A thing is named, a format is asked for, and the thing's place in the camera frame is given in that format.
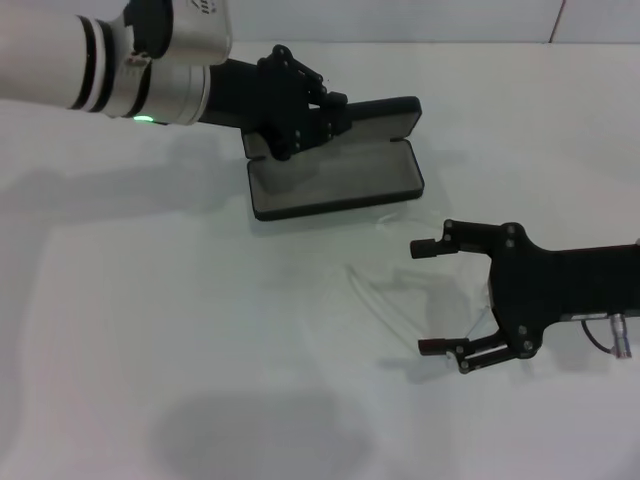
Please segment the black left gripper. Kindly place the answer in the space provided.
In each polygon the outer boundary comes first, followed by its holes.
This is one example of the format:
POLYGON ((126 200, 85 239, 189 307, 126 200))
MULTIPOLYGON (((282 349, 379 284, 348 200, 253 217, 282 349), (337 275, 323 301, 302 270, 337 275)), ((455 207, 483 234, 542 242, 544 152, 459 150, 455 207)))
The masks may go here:
POLYGON ((209 68, 208 99, 199 121, 264 139, 276 160, 320 147, 352 127, 346 94, 277 44, 257 64, 229 60, 209 68), (323 108, 309 109, 309 104, 323 108))

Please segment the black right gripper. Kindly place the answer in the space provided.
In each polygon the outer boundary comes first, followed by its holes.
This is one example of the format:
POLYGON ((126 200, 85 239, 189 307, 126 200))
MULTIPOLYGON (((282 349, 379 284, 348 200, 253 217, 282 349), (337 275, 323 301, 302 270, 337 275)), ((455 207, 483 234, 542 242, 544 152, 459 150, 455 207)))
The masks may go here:
POLYGON ((459 252, 491 258, 489 292, 499 330, 476 340, 420 339, 422 356, 452 355, 461 374, 541 348, 545 330, 574 318, 639 313, 639 246, 547 250, 522 225, 446 220, 442 238, 410 242, 413 259, 459 252))

